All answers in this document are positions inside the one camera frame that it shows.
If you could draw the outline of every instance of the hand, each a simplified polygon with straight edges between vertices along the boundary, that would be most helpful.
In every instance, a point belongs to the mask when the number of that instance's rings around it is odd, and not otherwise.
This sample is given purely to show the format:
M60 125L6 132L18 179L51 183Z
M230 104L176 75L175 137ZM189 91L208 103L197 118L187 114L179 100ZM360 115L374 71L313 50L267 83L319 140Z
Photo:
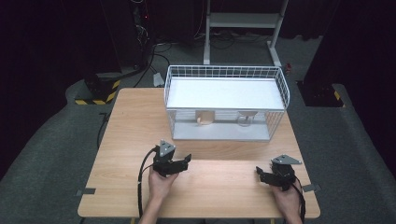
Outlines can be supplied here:
M293 185L302 192L301 185L297 180ZM286 191L282 191L281 187L272 185L270 185L270 187L275 194L277 208L282 213L287 223L303 223L300 218L300 195L297 190L292 186Z
M172 184L178 177L178 173L163 177L153 170L152 166L149 168L148 184L149 184L149 195L152 200L159 200L162 202L168 195Z

